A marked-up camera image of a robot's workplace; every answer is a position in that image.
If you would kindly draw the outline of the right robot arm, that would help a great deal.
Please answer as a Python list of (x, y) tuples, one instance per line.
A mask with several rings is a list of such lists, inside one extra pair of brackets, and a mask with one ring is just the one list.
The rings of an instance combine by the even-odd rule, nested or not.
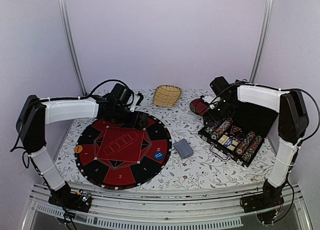
[(197, 109), (206, 123), (198, 133), (238, 164), (248, 167), (252, 163), (274, 122), (278, 122), (279, 146), (272, 171), (262, 193), (244, 197), (241, 204), (262, 208), (282, 204), (282, 189), (288, 184), (309, 125), (301, 91), (239, 80), (228, 83), (223, 76), (216, 77), (210, 87), (219, 100), (212, 99), (205, 108)]

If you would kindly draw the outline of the orange dealer button chip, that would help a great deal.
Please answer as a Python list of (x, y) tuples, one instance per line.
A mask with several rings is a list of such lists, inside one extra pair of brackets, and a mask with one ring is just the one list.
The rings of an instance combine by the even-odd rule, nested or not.
[(74, 148), (74, 153), (75, 154), (79, 154), (83, 151), (83, 147), (81, 145), (77, 145), (75, 148)]

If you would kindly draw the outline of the blue small blind chip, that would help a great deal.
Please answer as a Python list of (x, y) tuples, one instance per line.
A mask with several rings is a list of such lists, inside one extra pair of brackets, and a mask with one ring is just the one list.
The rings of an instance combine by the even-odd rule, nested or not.
[(156, 161), (161, 161), (164, 159), (164, 157), (165, 157), (165, 154), (159, 150), (155, 151), (153, 154), (153, 159)]

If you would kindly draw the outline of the blue checkered card deck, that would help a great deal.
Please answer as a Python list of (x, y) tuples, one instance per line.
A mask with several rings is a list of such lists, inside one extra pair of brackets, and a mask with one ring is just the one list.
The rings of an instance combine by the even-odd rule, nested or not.
[(178, 142), (173, 143), (173, 147), (178, 152), (181, 159), (187, 159), (194, 154), (194, 150), (186, 139), (181, 139)]

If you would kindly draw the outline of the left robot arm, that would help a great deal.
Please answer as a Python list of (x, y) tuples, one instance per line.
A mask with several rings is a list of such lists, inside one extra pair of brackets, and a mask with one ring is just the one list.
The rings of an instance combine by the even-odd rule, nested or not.
[(12, 150), (24, 151), (22, 155), (28, 157), (25, 167), (33, 165), (52, 197), (63, 207), (70, 207), (74, 203), (74, 195), (48, 153), (45, 126), (74, 119), (111, 119), (134, 129), (146, 128), (147, 114), (135, 110), (143, 100), (143, 95), (135, 94), (121, 80), (115, 79), (114, 83), (111, 92), (103, 96), (95, 94), (96, 87), (88, 95), (78, 97), (38, 98), (29, 95), (17, 119), (16, 142), (21, 146), (15, 144)]

